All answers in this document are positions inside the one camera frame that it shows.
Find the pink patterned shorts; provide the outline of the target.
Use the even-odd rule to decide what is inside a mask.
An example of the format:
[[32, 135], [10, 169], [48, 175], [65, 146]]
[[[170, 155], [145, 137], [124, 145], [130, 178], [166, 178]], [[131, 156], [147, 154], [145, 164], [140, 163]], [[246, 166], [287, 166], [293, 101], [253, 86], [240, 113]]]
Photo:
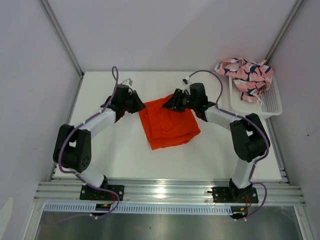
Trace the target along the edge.
[[260, 97], [273, 82], [274, 70], [266, 61], [255, 62], [243, 57], [221, 60], [214, 70], [228, 76], [241, 92], [240, 100], [248, 103], [261, 103]]

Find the orange shorts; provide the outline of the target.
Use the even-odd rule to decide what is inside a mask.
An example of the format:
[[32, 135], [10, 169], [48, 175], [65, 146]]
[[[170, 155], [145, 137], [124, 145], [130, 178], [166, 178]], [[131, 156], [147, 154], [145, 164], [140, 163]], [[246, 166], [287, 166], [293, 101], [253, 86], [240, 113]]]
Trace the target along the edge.
[[188, 143], [201, 130], [190, 109], [175, 112], [163, 108], [172, 95], [145, 103], [139, 112], [140, 121], [152, 150]]

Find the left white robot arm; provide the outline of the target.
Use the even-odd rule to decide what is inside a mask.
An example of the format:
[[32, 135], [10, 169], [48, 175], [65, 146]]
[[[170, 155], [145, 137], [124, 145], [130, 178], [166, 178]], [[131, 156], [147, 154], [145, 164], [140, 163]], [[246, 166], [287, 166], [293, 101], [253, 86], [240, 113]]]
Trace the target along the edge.
[[53, 161], [62, 173], [75, 175], [91, 188], [97, 200], [105, 199], [109, 193], [108, 178], [91, 164], [92, 139], [117, 123], [126, 112], [135, 114], [145, 108], [129, 78], [117, 84], [98, 112], [76, 126], [63, 124], [59, 128]]

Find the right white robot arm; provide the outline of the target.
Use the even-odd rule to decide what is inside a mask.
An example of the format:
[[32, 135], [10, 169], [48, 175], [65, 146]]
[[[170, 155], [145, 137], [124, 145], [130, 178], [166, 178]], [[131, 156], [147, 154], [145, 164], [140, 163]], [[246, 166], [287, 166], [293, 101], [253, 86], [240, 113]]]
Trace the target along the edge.
[[229, 180], [228, 196], [234, 202], [248, 196], [253, 188], [251, 180], [256, 164], [268, 155], [270, 148], [270, 140], [259, 116], [255, 113], [241, 116], [222, 109], [217, 102], [208, 100], [202, 83], [192, 83], [189, 90], [177, 88], [162, 107], [178, 113], [192, 110], [204, 122], [230, 131], [238, 161]]

